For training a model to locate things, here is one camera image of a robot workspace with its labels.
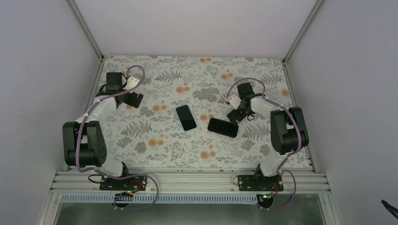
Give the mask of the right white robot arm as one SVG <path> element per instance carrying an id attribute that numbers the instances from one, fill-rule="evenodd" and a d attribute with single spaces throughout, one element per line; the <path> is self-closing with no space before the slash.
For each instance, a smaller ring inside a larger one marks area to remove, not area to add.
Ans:
<path id="1" fill-rule="evenodd" d="M 254 93 L 249 82 L 243 79 L 235 82 L 238 94 L 227 92 L 226 103 L 233 107 L 228 114 L 232 123 L 237 124 L 250 113 L 260 114 L 270 121 L 272 150 L 265 156 L 254 172 L 254 184 L 260 191 L 272 185 L 272 179 L 282 175 L 282 166 L 294 154 L 309 143 L 309 136 L 303 111 L 300 107 L 286 107 L 262 93 Z"/>

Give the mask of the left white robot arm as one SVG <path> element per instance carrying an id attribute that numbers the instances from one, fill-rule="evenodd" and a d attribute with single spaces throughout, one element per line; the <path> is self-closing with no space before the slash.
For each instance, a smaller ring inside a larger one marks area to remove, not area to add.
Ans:
<path id="1" fill-rule="evenodd" d="M 93 104 L 78 119 L 66 122 L 62 127 L 64 160 L 68 166 L 75 166 L 80 172 L 95 171 L 103 176 L 111 176 L 112 184 L 119 190 L 130 185 L 130 176 L 125 163 L 107 155 L 107 147 L 102 129 L 106 120 L 119 105 L 139 107 L 143 95 L 133 88 L 141 80 L 126 78 L 123 73 L 109 72 L 106 83 L 95 95 Z"/>

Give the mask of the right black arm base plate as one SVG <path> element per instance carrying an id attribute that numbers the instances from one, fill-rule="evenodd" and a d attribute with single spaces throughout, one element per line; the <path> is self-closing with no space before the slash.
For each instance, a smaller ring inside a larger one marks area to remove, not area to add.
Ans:
<path id="1" fill-rule="evenodd" d="M 238 175 L 237 183 L 239 191 L 284 191 L 281 176 L 256 177 L 255 175 Z"/>

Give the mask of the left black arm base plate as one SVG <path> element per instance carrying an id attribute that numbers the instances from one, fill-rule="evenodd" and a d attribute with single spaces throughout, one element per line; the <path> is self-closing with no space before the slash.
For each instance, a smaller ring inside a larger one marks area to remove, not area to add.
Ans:
<path id="1" fill-rule="evenodd" d="M 99 189 L 111 191 L 145 191 L 146 184 L 147 177 L 144 176 L 134 176 L 124 180 L 102 178 Z"/>

